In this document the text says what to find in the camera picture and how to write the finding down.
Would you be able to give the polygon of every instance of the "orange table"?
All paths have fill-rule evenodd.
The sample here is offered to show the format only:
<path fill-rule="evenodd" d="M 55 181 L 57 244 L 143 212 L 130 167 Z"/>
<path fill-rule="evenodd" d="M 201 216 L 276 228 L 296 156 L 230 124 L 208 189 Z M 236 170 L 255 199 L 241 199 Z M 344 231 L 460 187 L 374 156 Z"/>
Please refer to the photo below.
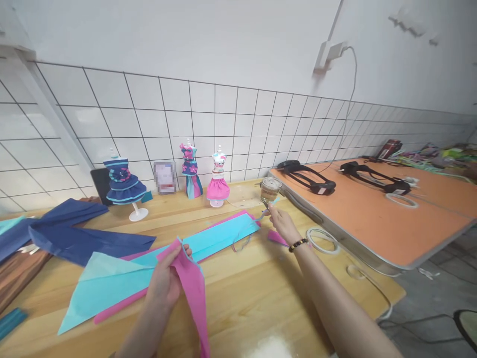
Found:
<path fill-rule="evenodd" d="M 270 173 L 303 206 L 316 212 L 338 241 L 379 272 L 394 275 L 417 267 L 476 221 L 475 185 L 415 168 L 367 163 L 388 176 L 420 179 L 422 189 L 411 193 L 427 196 L 412 197 L 419 204 L 412 209 L 390 201 L 379 188 L 340 173 L 339 166 L 349 161 L 335 162 L 321 173 L 336 182 L 336 191 L 329 196 L 313 194 L 276 169 Z M 326 166 L 309 165 L 317 172 Z M 311 173 L 306 175 L 322 182 Z"/>

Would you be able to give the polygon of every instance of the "grid tile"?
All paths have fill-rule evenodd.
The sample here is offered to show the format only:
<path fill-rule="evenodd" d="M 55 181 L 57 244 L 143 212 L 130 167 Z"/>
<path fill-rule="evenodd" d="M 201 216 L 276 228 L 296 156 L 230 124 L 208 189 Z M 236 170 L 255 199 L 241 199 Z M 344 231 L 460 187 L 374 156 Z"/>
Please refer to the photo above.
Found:
<path fill-rule="evenodd" d="M 203 185 L 218 145 L 229 157 L 226 181 L 261 178 L 286 159 L 316 163 L 376 153 L 390 138 L 406 150 L 465 141 L 475 116 L 238 88 L 75 66 L 37 64 L 57 105 L 96 168 L 110 148 L 154 188 L 151 163 L 197 148 Z M 15 75 L 0 65 L 0 213 L 95 195 L 89 173 L 68 154 Z"/>

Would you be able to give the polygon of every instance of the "black headset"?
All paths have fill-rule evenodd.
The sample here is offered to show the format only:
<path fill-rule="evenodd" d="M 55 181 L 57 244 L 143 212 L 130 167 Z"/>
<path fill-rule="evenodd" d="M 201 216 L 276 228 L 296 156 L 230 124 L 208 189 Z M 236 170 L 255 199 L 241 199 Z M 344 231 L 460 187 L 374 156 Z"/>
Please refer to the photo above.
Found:
<path fill-rule="evenodd" d="M 360 165 L 358 162 L 348 162 L 340 166 L 340 172 L 342 172 L 345 175 L 352 176 L 356 179 L 359 179 L 361 181 L 364 181 L 368 184 L 377 186 L 378 188 L 381 188 L 384 190 L 386 193 L 394 193 L 394 194 L 399 194 L 399 195 L 406 195 L 411 191 L 411 186 L 403 181 L 402 179 L 399 178 L 391 178 L 388 177 L 384 174 L 381 174 L 375 170 L 372 170 L 369 166 L 367 165 Z M 366 172 L 369 173 L 369 175 L 377 180 L 390 180 L 393 183 L 392 184 L 387 184 L 385 185 L 384 183 L 378 183 L 375 181 L 368 180 L 366 178 L 363 178 L 358 174 L 358 172 Z"/>
<path fill-rule="evenodd" d="M 322 176 L 320 173 L 314 171 L 311 168 L 308 168 L 302 164 L 300 164 L 299 161 L 297 160 L 289 160 L 289 161 L 284 161 L 281 162 L 277 166 L 277 170 L 283 171 L 284 174 L 288 175 L 289 177 L 293 178 L 300 184 L 306 186 L 309 188 L 313 193 L 318 194 L 318 195 L 331 195 L 334 193 L 334 189 L 336 188 L 336 183 L 334 181 L 326 179 L 324 176 Z M 317 183 L 310 178 L 307 178 L 301 173 L 297 172 L 311 172 L 321 179 L 324 180 L 324 183 Z"/>

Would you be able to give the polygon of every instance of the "thermos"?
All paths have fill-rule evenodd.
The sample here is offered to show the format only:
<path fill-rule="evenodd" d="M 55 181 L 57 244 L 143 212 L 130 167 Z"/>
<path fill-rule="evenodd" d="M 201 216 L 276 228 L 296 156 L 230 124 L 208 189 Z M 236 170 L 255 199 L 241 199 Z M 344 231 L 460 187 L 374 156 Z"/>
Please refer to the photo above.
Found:
<path fill-rule="evenodd" d="M 397 139 L 389 139 L 378 153 L 378 158 L 387 159 L 401 149 L 402 143 Z"/>

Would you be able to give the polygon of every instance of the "beaded bracelet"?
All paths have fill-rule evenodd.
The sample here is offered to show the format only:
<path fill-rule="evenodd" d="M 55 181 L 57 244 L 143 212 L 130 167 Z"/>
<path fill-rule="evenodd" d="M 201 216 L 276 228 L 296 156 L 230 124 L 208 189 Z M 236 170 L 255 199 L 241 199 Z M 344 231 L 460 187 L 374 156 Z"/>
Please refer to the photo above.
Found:
<path fill-rule="evenodd" d="M 288 251 L 293 252 L 293 250 L 296 249 L 298 246 L 307 242 L 308 242 L 308 239 L 301 239 L 297 241 L 296 243 L 294 243 L 293 245 L 290 245 L 290 247 L 288 248 Z"/>

